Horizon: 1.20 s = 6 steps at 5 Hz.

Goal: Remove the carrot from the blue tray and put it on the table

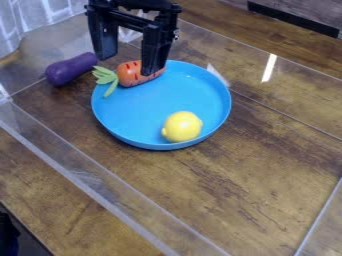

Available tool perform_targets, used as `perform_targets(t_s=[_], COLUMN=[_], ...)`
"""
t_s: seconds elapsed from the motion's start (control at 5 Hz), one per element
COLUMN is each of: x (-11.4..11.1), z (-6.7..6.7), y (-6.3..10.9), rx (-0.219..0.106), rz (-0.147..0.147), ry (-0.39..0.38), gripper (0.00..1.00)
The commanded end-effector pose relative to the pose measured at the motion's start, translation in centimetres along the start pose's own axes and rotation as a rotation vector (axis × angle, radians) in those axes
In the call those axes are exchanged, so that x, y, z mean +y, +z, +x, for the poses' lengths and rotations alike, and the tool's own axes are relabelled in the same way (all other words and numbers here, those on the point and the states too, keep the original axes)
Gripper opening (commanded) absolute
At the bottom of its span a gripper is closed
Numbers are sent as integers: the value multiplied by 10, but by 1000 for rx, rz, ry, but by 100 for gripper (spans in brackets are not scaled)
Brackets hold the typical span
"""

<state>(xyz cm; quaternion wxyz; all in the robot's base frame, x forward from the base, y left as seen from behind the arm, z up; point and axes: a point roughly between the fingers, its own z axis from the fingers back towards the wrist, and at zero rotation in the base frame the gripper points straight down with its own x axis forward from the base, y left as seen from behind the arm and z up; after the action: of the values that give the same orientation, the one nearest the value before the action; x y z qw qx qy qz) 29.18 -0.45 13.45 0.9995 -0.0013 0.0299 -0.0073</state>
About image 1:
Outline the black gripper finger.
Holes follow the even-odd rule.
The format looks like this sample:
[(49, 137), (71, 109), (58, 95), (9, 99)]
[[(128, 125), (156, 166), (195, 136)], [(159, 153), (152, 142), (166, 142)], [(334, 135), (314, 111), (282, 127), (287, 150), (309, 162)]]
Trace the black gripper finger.
[(143, 29), (142, 75), (150, 76), (164, 68), (175, 39), (175, 31), (164, 30), (160, 25), (150, 24)]
[(118, 54), (118, 24), (108, 17), (90, 13), (88, 28), (98, 59), (107, 60)]

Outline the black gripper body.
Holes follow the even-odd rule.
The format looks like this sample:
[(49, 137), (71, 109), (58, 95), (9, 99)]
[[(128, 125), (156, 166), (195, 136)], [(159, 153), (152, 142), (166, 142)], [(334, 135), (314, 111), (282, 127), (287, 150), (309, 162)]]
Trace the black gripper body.
[(142, 32), (148, 25), (174, 32), (182, 7), (172, 0), (88, 0), (86, 10), (92, 32), (108, 33), (119, 26)]

